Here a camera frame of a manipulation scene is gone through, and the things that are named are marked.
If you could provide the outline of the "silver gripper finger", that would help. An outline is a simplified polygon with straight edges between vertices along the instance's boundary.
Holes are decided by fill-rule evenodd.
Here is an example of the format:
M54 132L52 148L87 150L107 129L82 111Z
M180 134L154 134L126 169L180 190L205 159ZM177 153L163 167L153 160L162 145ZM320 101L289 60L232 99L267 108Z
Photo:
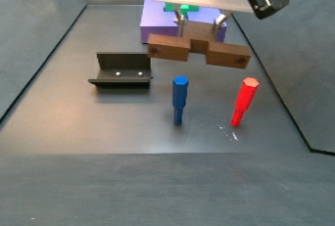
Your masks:
M176 14L174 22L178 26L178 37L181 37L184 33L184 23L185 23L185 16L181 11L181 5L174 5L174 14Z
M228 19L232 17L230 12L221 12L218 17L213 21L213 26L212 26L212 32L213 34L217 34L220 30L225 27L224 22L228 21Z

